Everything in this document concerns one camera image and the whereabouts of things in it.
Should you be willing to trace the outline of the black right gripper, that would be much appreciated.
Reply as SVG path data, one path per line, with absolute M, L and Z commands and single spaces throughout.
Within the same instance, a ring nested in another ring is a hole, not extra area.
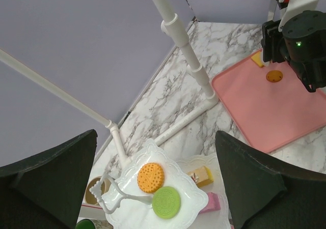
M 284 39 L 282 32 L 279 31 L 280 20 L 274 21 L 275 24 L 268 29 L 266 35 L 266 43 L 267 37 L 270 39 L 270 42 L 265 46 L 265 61 L 267 59 L 272 63 L 282 63 L 285 62 L 286 59 L 282 54 L 282 50 L 285 48 Z

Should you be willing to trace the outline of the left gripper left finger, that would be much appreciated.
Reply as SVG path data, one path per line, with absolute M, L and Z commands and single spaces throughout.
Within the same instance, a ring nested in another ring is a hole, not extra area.
M 1 228 L 75 228 L 97 148 L 88 130 L 1 167 Z

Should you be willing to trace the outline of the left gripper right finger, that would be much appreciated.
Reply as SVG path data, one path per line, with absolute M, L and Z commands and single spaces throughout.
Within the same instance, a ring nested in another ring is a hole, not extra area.
M 215 149 L 234 228 L 325 228 L 325 174 L 260 152 L 224 131 Z

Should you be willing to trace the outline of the yellow rectangular biscuit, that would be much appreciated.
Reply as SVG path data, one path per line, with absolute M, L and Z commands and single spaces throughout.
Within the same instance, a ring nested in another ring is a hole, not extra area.
M 264 67 L 264 64 L 261 60 L 261 52 L 257 52 L 254 55 L 251 56 L 251 60 L 259 67 Z

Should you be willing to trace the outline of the orange chip cookie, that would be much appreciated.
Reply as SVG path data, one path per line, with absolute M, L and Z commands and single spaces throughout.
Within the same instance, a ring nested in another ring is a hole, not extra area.
M 283 73 L 279 70 L 272 70 L 266 74 L 266 80 L 272 83 L 279 82 L 283 78 Z

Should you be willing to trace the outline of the pink cake slice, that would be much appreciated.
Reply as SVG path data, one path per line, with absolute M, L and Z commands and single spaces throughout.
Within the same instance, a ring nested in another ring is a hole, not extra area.
M 199 214 L 219 211 L 221 209 L 219 197 L 216 193 L 208 192 L 208 203 L 207 205 L 199 212 Z

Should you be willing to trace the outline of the yellow sponge cake square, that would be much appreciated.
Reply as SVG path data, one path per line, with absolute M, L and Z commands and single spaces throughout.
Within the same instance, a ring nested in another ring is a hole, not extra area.
M 206 166 L 201 166 L 193 171 L 189 171 L 187 174 L 199 188 L 214 182 L 211 170 Z

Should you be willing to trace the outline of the pink serving tray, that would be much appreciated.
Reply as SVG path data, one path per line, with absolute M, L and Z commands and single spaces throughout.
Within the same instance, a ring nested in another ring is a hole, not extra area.
M 269 82 L 279 70 L 283 78 Z M 247 57 L 212 80 L 212 87 L 249 145 L 264 153 L 325 126 L 325 93 L 309 93 L 283 62 L 259 68 Z

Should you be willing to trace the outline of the three tier white stand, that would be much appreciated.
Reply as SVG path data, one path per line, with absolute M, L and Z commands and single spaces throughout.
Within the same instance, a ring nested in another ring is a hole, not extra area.
M 114 228 L 230 228 L 216 154 L 175 162 L 149 139 L 113 179 L 90 192 Z

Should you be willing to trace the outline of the green round biscuit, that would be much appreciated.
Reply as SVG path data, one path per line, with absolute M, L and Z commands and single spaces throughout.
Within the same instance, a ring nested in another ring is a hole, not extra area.
M 179 192 L 171 187 L 164 186 L 158 189 L 152 199 L 152 209 L 161 219 L 172 219 L 181 207 L 181 197 Z

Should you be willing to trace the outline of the orange sandwich biscuit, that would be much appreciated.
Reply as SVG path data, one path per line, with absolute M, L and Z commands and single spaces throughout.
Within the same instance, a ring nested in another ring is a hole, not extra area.
M 158 163 L 147 163 L 141 167 L 137 176 L 138 187 L 145 193 L 154 193 L 162 187 L 165 172 Z

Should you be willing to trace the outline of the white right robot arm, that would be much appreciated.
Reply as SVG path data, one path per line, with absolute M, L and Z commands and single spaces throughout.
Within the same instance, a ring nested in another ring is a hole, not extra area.
M 286 62 L 306 90 L 325 87 L 325 13 L 304 11 L 278 30 L 280 21 L 262 25 L 262 61 Z

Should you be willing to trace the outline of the green interior mug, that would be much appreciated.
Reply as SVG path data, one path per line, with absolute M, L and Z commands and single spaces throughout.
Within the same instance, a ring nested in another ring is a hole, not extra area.
M 92 220 L 82 219 L 76 224 L 75 229 L 96 229 L 96 227 Z

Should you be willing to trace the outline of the middle white pvc pole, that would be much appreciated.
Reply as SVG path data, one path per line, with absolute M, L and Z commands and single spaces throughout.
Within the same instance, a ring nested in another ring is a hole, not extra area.
M 114 143 L 116 145 L 117 153 L 119 155 L 119 162 L 121 167 L 125 167 L 127 164 L 131 163 L 131 158 L 128 157 L 124 151 L 124 147 L 122 144 L 122 140 L 119 133 L 119 128 L 116 123 L 111 120 L 106 119 L 105 117 L 101 116 L 99 113 L 95 112 L 91 108 L 87 107 L 64 90 L 41 76 L 40 74 L 36 73 L 19 60 L 15 59 L 5 51 L 1 50 L 1 62 L 8 65 L 15 71 L 19 72 L 29 80 L 33 81 L 34 83 L 38 84 L 39 86 L 43 87 L 47 91 L 51 92 L 52 94 L 56 95 L 66 103 L 70 104 L 74 108 L 80 110 L 90 118 L 96 120 L 100 124 L 104 125 L 106 129 L 108 129 L 113 137 Z

